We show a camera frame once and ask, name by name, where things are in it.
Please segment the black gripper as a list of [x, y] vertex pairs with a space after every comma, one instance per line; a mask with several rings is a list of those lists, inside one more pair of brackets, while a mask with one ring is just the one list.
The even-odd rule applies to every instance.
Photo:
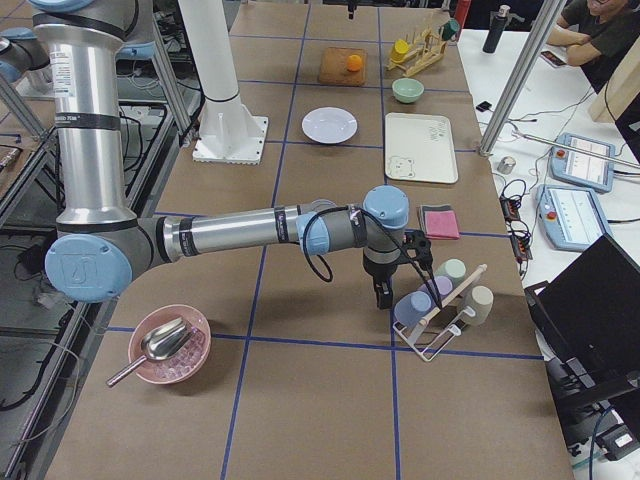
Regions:
[[380, 310], [392, 307], [392, 277], [398, 268], [401, 252], [378, 251], [372, 248], [363, 249], [363, 267], [372, 277], [372, 290], [376, 306]]

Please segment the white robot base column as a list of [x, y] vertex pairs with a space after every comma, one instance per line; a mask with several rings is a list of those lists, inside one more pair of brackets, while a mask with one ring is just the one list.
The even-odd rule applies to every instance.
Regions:
[[179, 8], [204, 96], [193, 159], [256, 165], [269, 119], [242, 102], [223, 5], [183, 0]]

